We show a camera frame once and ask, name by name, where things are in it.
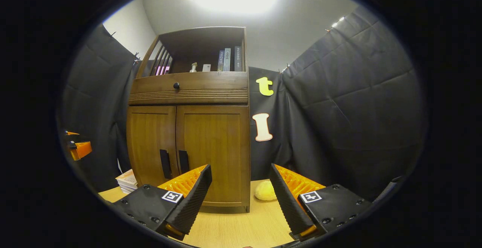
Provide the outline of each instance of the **book spine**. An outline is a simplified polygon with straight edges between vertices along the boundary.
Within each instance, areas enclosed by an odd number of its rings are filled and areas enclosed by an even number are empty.
[[[224,50],[219,51],[219,58],[217,60],[217,70],[222,71],[224,68]]]
[[[231,49],[230,48],[225,48],[224,49],[224,69],[223,71],[230,71],[231,66],[229,65],[231,63]]]
[[[241,72],[243,70],[243,61],[241,60],[241,46],[234,47],[234,71]]]

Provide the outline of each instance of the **cabinet door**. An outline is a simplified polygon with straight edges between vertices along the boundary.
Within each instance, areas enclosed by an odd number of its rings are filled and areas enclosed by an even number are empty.
[[[127,147],[138,186],[158,186],[164,176],[161,150],[167,151],[171,178],[179,175],[175,146],[176,107],[129,107],[127,109]]]
[[[189,169],[211,165],[212,183],[203,205],[249,205],[248,114],[248,106],[177,107],[178,155],[187,152]]]

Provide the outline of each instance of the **black curtain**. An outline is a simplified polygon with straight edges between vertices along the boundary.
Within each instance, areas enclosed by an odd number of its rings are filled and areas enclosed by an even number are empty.
[[[131,168],[126,111],[138,63],[134,55],[99,25],[74,59],[62,102],[63,128],[90,140],[92,152],[74,162],[97,191],[117,186],[116,176]]]
[[[253,180],[267,178],[274,162],[372,201],[420,155],[427,114],[417,73],[396,36],[363,7],[282,74],[249,73],[251,116],[270,114],[273,134],[256,142],[251,121]],[[273,81],[274,95],[260,94],[261,77]]]

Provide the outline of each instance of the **small bottle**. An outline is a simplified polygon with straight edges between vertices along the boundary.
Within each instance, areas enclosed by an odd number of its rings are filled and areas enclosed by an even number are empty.
[[[198,66],[198,63],[193,63],[193,64],[192,64],[191,71],[189,71],[189,73],[197,72],[197,71],[196,71],[196,66]]]

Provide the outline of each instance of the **ceiling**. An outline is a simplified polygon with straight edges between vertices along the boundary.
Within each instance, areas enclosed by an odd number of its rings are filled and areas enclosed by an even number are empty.
[[[358,5],[352,0],[276,0],[258,14],[210,11],[191,0],[143,0],[156,34],[204,26],[245,26],[248,66],[278,71]]]

